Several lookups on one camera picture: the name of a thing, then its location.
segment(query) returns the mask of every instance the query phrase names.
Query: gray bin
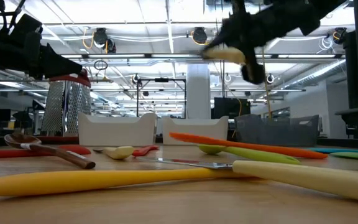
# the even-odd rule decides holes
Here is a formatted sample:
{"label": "gray bin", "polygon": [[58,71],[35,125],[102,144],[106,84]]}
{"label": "gray bin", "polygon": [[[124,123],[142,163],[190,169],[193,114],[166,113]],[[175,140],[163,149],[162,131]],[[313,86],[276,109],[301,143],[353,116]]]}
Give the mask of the gray bin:
{"label": "gray bin", "polygon": [[319,135],[319,116],[269,120],[248,114],[235,118],[239,142],[271,146],[314,146]]}

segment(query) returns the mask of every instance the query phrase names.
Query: pillar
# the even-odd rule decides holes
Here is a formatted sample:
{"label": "pillar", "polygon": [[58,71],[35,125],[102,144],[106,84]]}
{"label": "pillar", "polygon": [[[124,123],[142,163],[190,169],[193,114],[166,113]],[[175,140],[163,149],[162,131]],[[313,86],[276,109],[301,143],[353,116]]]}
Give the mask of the pillar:
{"label": "pillar", "polygon": [[187,65],[186,118],[211,118],[211,91],[208,64]]}

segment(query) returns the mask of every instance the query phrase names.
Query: yellow spatula handle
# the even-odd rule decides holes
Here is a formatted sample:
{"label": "yellow spatula handle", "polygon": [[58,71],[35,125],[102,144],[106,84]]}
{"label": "yellow spatula handle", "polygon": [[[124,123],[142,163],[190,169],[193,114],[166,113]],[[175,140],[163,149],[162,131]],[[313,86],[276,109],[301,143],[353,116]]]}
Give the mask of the yellow spatula handle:
{"label": "yellow spatula handle", "polygon": [[233,171],[358,199],[358,171],[256,161],[236,161]]}
{"label": "yellow spatula handle", "polygon": [[28,196],[104,189],[168,180],[245,177],[231,170],[58,171],[0,177],[0,196]]}

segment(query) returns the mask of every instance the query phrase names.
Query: wooden table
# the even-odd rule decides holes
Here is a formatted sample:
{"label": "wooden table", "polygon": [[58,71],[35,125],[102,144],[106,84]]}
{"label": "wooden table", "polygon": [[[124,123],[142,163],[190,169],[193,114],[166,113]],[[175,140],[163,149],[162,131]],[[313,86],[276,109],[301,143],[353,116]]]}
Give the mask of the wooden table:
{"label": "wooden table", "polygon": [[[232,162],[194,146],[165,146],[149,157]],[[92,154],[97,170],[187,169],[187,166],[114,161]],[[302,164],[358,170],[358,160],[329,157]],[[0,176],[78,170],[56,157],[0,159]],[[256,178],[164,182],[39,197],[0,197],[0,223],[358,223],[358,201]]]}

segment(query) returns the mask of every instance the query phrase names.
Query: wooden spoon handle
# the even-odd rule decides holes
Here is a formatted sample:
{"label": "wooden spoon handle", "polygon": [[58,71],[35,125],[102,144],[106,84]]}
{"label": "wooden spoon handle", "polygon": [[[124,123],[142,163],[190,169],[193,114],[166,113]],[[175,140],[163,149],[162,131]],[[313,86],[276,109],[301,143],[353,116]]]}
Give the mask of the wooden spoon handle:
{"label": "wooden spoon handle", "polygon": [[68,162],[71,162],[82,169],[92,169],[95,167],[95,163],[90,161],[84,156],[81,156],[75,152],[62,150],[56,147],[43,146],[39,144],[30,144],[28,146],[31,150],[36,152],[48,152],[54,156],[58,156]]}

